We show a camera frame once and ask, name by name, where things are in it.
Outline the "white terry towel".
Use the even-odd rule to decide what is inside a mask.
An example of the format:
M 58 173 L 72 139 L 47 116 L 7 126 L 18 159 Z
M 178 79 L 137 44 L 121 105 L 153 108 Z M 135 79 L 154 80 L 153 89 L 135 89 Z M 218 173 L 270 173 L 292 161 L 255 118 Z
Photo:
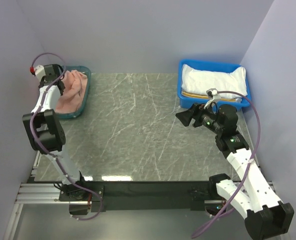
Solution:
M 246 69 L 242 66 L 233 72 L 197 70 L 187 64 L 182 68 L 182 95 L 199 99 L 207 99 L 207 90 L 237 92 L 248 95 Z

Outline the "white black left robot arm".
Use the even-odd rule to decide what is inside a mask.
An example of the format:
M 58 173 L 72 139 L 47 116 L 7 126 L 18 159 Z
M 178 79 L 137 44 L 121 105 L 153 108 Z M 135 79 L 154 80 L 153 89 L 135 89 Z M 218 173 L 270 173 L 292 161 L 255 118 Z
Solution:
M 57 188 L 77 201 L 88 196 L 88 187 L 81 184 L 82 174 L 72 162 L 65 147 L 66 136 L 55 107 L 63 95 L 62 78 L 65 69 L 58 64 L 30 68 L 39 80 L 39 97 L 31 113 L 22 116 L 22 122 L 33 150 L 46 156 L 60 174 L 62 185 Z

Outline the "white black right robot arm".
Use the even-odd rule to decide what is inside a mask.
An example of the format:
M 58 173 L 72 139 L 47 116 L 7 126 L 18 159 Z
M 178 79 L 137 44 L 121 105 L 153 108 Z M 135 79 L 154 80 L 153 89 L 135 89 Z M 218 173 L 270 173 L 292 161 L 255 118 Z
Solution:
M 187 127 L 204 126 L 215 135 L 218 149 L 238 174 L 241 182 L 235 185 L 225 174 L 209 178 L 208 195 L 214 200 L 225 199 L 243 217 L 245 227 L 254 240 L 266 240 L 286 234 L 290 228 L 294 209 L 284 203 L 264 178 L 252 158 L 252 151 L 237 130 L 238 115 L 235 107 L 224 104 L 217 108 L 193 104 L 188 110 L 176 114 Z

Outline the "pink terry towel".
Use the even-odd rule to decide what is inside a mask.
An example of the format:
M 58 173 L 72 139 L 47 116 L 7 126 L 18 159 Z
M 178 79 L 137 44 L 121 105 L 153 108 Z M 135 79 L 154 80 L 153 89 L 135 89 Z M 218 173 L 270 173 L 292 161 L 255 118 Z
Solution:
M 88 77 L 74 69 L 67 71 L 62 81 L 65 89 L 57 102 L 55 112 L 58 114 L 74 113 L 81 108 Z

